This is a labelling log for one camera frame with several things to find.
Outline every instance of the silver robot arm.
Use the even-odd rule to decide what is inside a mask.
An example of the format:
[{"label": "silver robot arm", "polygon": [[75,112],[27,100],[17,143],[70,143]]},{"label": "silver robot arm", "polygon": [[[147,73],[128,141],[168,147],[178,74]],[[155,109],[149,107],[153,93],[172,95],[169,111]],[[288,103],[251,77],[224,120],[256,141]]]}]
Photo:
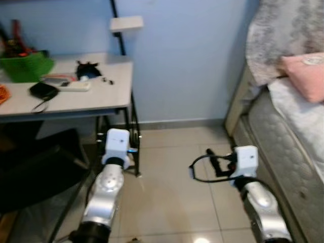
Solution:
[{"label": "silver robot arm", "polygon": [[[195,177],[194,164],[204,157],[209,157],[215,170],[216,177],[226,179],[201,180]],[[228,171],[223,171],[218,159],[229,160]],[[216,183],[230,181],[241,195],[245,211],[250,219],[251,228],[258,243],[292,243],[286,222],[276,197],[271,189],[261,180],[256,178],[258,168],[258,149],[255,146],[243,146],[235,148],[232,154],[217,156],[210,149],[207,155],[197,158],[189,167],[193,179]]]},{"label": "silver robot arm", "polygon": [[102,159],[104,169],[93,184],[79,228],[69,236],[73,243],[108,242],[120,190],[124,184],[123,170],[129,166],[128,145],[128,131],[108,131],[106,153]]}]

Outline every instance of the white shelf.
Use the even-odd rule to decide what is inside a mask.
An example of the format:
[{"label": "white shelf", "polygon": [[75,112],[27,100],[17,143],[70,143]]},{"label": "white shelf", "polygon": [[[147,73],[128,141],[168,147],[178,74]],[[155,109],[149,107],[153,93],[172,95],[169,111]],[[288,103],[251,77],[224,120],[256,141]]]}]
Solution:
[{"label": "white shelf", "polygon": [[142,16],[113,18],[110,21],[110,31],[112,33],[131,29],[140,29],[143,26],[144,22]]}]

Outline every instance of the light blue wall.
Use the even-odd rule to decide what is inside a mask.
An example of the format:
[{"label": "light blue wall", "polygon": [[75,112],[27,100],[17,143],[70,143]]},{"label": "light blue wall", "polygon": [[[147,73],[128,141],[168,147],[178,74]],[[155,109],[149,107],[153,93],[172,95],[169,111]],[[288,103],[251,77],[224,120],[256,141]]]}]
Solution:
[{"label": "light blue wall", "polygon": [[[224,118],[244,65],[259,0],[116,0],[145,27],[125,36],[135,62],[141,121]],[[0,2],[0,21],[20,19],[28,41],[53,54],[112,51],[109,0]]]}]

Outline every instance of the quilted mattress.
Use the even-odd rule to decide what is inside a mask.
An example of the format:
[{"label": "quilted mattress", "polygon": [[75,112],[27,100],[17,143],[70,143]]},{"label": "quilted mattress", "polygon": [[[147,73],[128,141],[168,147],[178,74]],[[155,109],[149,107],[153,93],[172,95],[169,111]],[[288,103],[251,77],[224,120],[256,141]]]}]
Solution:
[{"label": "quilted mattress", "polygon": [[308,242],[323,243],[323,182],[268,92],[253,104],[248,124]]},{"label": "quilted mattress", "polygon": [[306,149],[324,182],[324,105],[308,102],[288,77],[268,85],[275,109]]}]

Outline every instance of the baseboard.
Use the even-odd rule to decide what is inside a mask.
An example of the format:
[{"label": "baseboard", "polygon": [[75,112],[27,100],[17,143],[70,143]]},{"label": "baseboard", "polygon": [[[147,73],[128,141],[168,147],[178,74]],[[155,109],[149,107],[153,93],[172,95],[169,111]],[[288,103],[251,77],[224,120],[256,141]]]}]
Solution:
[{"label": "baseboard", "polygon": [[[224,124],[224,119],[195,119],[195,120],[163,120],[145,121],[140,123],[141,130],[160,130],[193,127],[214,127]],[[113,125],[116,128],[125,128],[125,124]]]}]

